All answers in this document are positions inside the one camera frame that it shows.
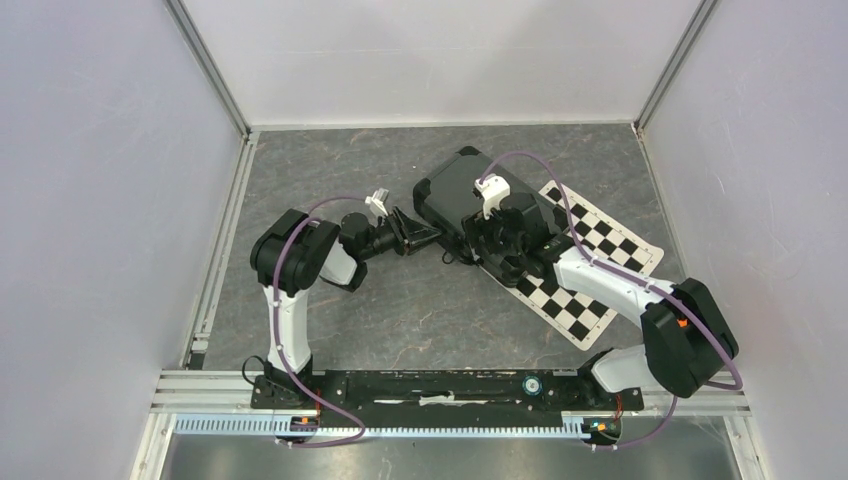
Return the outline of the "black poker set case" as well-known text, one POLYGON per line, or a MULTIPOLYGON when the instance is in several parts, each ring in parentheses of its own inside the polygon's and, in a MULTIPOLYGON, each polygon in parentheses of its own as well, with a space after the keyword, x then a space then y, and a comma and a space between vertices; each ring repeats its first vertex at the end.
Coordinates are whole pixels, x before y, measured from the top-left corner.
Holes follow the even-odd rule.
MULTIPOLYGON (((461 262, 481 268, 467 243, 463 220, 482 212, 482 199, 475 192, 474 181, 491 163, 492 159, 481 151, 466 146, 413 187, 416 213, 431 226, 443 231, 437 243, 461 262)), ((503 177, 511 187, 511 194, 501 201, 499 210, 538 205, 546 211, 544 217, 551 229, 564 234, 564 253, 575 246, 572 236, 567 232, 567 218, 563 208, 556 206, 502 166, 495 167, 492 173, 503 177)))

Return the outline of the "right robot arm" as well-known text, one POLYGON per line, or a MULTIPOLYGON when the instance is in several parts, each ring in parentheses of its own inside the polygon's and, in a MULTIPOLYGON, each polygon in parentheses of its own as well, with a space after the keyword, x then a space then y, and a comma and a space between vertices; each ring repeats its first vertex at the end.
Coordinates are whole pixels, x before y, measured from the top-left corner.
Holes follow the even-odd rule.
POLYGON ((463 221, 473 252, 497 256, 522 273, 585 294, 632 321, 641 344, 612 349, 589 364, 577 382, 580 400, 602 408, 617 393, 659 386, 680 398, 701 387, 739 390, 738 346, 706 286, 641 275, 590 253, 569 222, 554 232, 540 209, 478 212, 463 221))

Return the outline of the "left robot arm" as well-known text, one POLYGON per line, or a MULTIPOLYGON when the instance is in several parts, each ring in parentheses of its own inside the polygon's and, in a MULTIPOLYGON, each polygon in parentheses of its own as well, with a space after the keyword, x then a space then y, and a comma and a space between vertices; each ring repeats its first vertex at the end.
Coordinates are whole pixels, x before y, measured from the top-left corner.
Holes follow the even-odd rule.
POLYGON ((307 310, 315 283, 353 292, 368 274, 368 260, 387 252, 413 255, 441 235, 395 207, 375 222, 354 212, 338 223, 289 209, 260 236, 249 263, 269 311, 271 343, 263 374, 276 384, 281 400, 297 408, 314 394, 307 310))

